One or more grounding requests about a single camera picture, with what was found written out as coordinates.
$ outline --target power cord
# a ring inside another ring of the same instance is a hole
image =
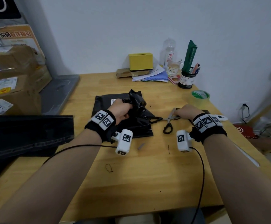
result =
[[[52,157],[54,157],[55,155],[63,152],[63,151],[66,151],[68,149],[71,149],[71,148],[76,148],[76,147],[84,147],[84,146],[97,146],[97,147],[107,147],[107,148],[117,148],[116,146],[107,146],[107,145],[74,145],[74,146],[71,146],[71,147],[68,147],[68,148],[65,148],[61,151],[58,151],[57,153],[55,153],[54,155],[52,155],[51,157],[49,157],[43,164],[42,166],[47,162],[49,161]],[[197,216],[197,213],[199,211],[199,208],[200,208],[200,204],[201,204],[201,199],[202,199],[202,194],[203,194],[203,189],[204,189],[204,182],[205,182],[205,167],[204,167],[204,162],[203,162],[203,159],[202,159],[202,156],[201,154],[194,148],[194,147],[190,147],[191,149],[195,150],[199,156],[200,156],[200,159],[201,159],[201,162],[202,162],[202,166],[203,166],[203,181],[202,181],[202,188],[201,188],[201,193],[200,193],[200,198],[199,198],[199,202],[198,202],[198,206],[197,206],[197,209],[196,209],[196,212],[193,216],[193,220],[191,221],[190,224],[193,224],[195,219],[196,219],[196,216]]]
[[[248,117],[244,117],[244,118],[243,118],[243,110],[242,110],[242,121],[246,124],[247,122],[245,121],[245,119],[250,117],[250,108],[248,107],[246,103],[244,103],[242,106],[245,106],[248,109]]]
[[[107,145],[74,145],[74,146],[71,146],[71,147],[68,147],[68,148],[64,148],[63,150],[61,151],[58,151],[57,153],[53,154],[51,157],[49,157],[43,164],[42,166],[47,162],[49,161],[52,157],[54,157],[55,155],[63,152],[63,151],[66,151],[68,149],[71,149],[71,148],[76,148],[76,147],[84,147],[84,146],[98,146],[98,147],[107,147],[107,148],[117,148],[117,146],[107,146]]]
[[[201,204],[201,199],[202,199],[202,194],[203,194],[203,189],[204,189],[204,182],[205,182],[205,167],[204,167],[204,162],[203,162],[203,159],[201,157],[201,154],[194,148],[194,147],[190,147],[191,149],[194,149],[200,156],[201,158],[201,161],[202,161],[202,166],[203,166],[203,181],[202,181],[202,188],[201,188],[201,193],[200,193],[200,198],[199,198],[199,203],[198,203],[198,206],[197,206],[197,209],[196,209],[196,212],[193,216],[193,220],[191,221],[190,224],[193,224],[195,219],[196,219],[196,216],[197,216],[197,213],[199,211],[199,208],[200,208],[200,204]]]

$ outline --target scissors handle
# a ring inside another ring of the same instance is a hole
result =
[[[161,121],[161,120],[163,120],[163,118],[161,118],[161,117],[149,117],[149,123],[150,124],[153,124],[153,123],[157,123],[157,122],[159,122],[159,121]]]
[[[173,126],[172,124],[169,122],[164,128],[163,128],[163,133],[164,134],[170,134],[173,131]]]

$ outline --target bottle label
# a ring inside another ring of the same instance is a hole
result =
[[[168,66],[168,62],[172,60],[174,56],[174,53],[173,52],[168,52],[167,55],[166,55],[166,61],[164,63],[164,66]]]
[[[195,81],[195,78],[188,78],[183,75],[181,75],[181,77],[179,79],[179,83],[181,83],[182,85],[185,85],[185,86],[191,86],[194,81]]]

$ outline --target black wrist strap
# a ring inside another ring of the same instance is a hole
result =
[[[101,110],[85,125],[85,129],[96,131],[102,142],[110,142],[117,130],[116,118],[109,110]]]
[[[221,122],[214,115],[199,114],[193,119],[192,123],[195,127],[190,132],[190,137],[197,142],[202,142],[202,144],[204,144],[206,138],[213,134],[224,134],[227,136]]]

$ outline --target left hand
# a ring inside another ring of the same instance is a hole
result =
[[[116,117],[116,125],[122,120],[128,119],[129,115],[127,112],[132,108],[132,104],[123,103],[122,99],[116,99],[114,103],[108,108]]]

